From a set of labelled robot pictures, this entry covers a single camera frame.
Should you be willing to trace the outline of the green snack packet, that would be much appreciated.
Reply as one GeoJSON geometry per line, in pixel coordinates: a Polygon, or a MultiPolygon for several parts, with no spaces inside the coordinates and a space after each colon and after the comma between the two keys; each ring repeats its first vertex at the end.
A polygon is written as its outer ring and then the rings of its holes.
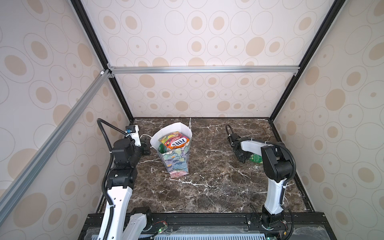
{"type": "Polygon", "coordinates": [[[249,161],[257,164],[262,164],[263,158],[260,155],[252,154],[249,158],[249,161]]]}

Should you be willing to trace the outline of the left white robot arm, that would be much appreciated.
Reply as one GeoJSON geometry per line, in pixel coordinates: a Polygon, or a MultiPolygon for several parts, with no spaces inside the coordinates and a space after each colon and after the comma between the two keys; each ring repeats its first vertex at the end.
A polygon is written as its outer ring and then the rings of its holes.
{"type": "Polygon", "coordinates": [[[132,137],[114,143],[111,150],[115,167],[107,175],[103,195],[107,200],[99,240],[137,240],[148,228],[151,218],[148,208],[134,210],[125,224],[127,208],[138,175],[137,163],[145,152],[132,137]]]}

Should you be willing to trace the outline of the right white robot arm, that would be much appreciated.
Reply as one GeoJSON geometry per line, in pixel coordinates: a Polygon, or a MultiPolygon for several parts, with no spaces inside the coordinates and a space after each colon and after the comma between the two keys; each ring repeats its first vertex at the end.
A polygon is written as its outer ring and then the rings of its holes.
{"type": "Polygon", "coordinates": [[[268,191],[262,207],[261,222],[266,229],[272,228],[273,224],[284,218],[286,188],[296,174],[292,153],[284,144],[241,138],[235,133],[228,134],[228,141],[240,162],[245,162],[253,154],[262,158],[264,173],[268,178],[268,191]]]}

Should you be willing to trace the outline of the yellow green Fox's candy packet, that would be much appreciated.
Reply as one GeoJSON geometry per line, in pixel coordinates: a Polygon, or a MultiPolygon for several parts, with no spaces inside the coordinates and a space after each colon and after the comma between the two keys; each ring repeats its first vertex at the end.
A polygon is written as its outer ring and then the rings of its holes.
{"type": "Polygon", "coordinates": [[[158,151],[161,153],[161,154],[164,154],[167,152],[167,147],[164,145],[164,144],[160,144],[159,145],[159,148],[158,148],[158,151]]]}

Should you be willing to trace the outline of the orange red Fox's candy packet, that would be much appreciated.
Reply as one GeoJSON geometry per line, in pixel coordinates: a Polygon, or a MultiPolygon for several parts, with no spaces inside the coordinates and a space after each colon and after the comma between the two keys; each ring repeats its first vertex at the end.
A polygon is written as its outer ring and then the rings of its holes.
{"type": "Polygon", "coordinates": [[[190,138],[180,132],[169,133],[159,139],[160,146],[166,151],[180,149],[189,143],[190,138]]]}

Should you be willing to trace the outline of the colourful painted paper bag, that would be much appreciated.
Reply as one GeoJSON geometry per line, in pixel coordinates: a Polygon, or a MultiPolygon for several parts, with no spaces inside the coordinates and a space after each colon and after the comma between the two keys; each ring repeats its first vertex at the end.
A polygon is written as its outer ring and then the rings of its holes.
{"type": "Polygon", "coordinates": [[[170,124],[159,131],[157,131],[153,136],[150,137],[151,147],[157,152],[164,166],[166,167],[167,172],[170,174],[172,179],[186,176],[189,174],[189,158],[190,158],[190,148],[192,143],[192,129],[191,125],[185,125],[181,122],[170,124]],[[158,151],[159,139],[163,136],[172,133],[180,132],[190,138],[189,143],[180,149],[175,149],[164,154],[161,154],[158,151]]]}

